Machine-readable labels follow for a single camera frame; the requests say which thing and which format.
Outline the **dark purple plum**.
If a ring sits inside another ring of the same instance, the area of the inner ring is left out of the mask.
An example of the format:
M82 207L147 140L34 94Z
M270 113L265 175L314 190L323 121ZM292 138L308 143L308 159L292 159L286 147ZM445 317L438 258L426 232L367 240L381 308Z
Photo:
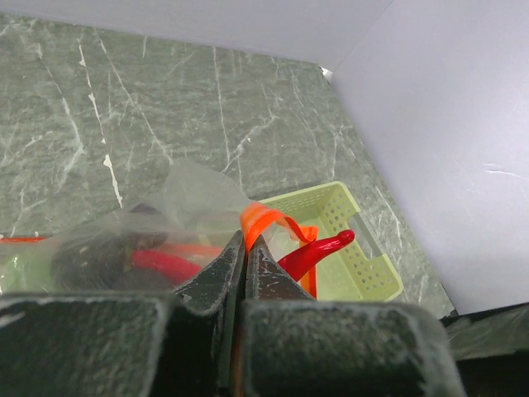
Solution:
M165 242L165 233L102 232L62 244L50 263L54 282L63 290L147 291L171 289L173 283L156 270L137 267L132 254Z

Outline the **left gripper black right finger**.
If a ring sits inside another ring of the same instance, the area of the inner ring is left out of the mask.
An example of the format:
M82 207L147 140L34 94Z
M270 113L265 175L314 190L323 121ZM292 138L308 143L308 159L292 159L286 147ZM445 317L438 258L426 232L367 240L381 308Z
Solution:
M322 302L264 243L247 258L241 388L247 396L462 396L446 332L401 303Z

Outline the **clear zip bag orange zipper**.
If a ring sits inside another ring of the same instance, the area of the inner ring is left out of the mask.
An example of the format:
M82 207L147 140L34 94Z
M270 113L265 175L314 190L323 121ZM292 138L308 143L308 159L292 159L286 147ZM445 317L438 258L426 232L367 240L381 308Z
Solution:
M96 292L122 290L61 289L50 263L66 242L102 232L165 233L161 251L180 256L203 269L215 261L241 230L241 214L256 202L231 178L190 160L177 160L160 190L91 222L39 242L13 243L13 255L1 266L2 293Z

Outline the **red chili pepper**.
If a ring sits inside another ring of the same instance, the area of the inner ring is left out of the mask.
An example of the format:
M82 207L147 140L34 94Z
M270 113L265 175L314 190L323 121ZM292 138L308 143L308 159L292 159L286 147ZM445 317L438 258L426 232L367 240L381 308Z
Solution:
M131 256L135 267L153 270L170 280L173 285L181 285L197 275L203 268L180 256L161 251L136 250Z
M301 246L279 260L279 266L296 282L320 261L341 250L355 240L355 232L346 229L334 237L323 238Z

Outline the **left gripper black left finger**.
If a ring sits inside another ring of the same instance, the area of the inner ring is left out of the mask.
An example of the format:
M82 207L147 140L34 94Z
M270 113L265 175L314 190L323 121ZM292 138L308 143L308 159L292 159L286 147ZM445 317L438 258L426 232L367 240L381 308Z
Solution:
M3 296L2 395L218 395L244 259L237 232L173 292Z

